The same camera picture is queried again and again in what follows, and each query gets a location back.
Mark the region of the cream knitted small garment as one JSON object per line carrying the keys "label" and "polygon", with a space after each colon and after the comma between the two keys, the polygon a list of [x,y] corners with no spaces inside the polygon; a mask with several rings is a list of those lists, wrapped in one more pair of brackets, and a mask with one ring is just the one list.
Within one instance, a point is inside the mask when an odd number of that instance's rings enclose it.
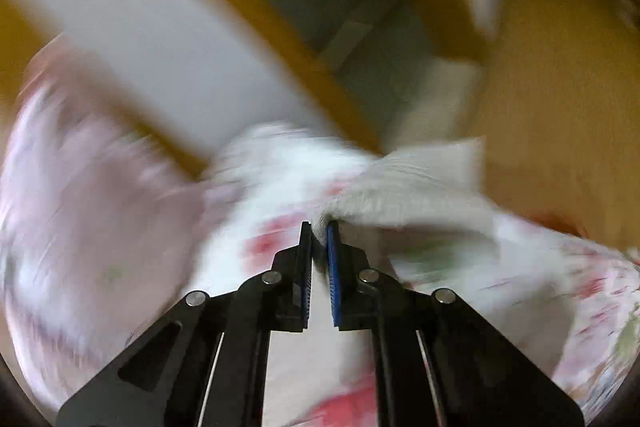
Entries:
{"label": "cream knitted small garment", "polygon": [[331,197],[312,219],[312,231],[321,242],[332,221],[491,236],[497,207],[482,194],[483,160],[482,139],[398,148]]}

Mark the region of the floral quilted bedspread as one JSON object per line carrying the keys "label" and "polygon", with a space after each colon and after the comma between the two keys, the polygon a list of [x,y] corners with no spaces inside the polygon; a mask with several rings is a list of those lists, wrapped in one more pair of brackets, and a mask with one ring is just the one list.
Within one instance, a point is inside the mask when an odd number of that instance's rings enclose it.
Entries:
{"label": "floral quilted bedspread", "polygon": [[[333,196],[378,158],[270,124],[245,132],[201,182],[190,289],[219,295],[264,271]],[[639,354],[639,270],[624,255],[497,207],[486,236],[338,222],[375,268],[430,293],[448,287],[574,399],[587,421],[612,400]]]}

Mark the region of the pink pillow with green spot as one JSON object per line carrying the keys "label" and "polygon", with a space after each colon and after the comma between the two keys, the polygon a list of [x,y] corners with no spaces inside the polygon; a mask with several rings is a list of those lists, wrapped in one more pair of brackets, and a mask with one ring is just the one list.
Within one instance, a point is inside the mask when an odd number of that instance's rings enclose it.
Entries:
{"label": "pink pillow with green spot", "polygon": [[1,169],[1,308],[50,411],[177,300],[204,206],[88,76],[61,39],[32,59]]}

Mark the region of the wooden bed headboard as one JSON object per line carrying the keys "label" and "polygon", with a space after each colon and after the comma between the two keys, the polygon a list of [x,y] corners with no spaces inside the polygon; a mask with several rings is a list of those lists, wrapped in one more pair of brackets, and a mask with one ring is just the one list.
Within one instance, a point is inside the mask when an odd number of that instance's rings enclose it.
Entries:
{"label": "wooden bed headboard", "polygon": [[639,243],[639,0],[1,0],[4,101],[57,35],[191,172],[274,120],[375,153],[479,136],[498,205]]}

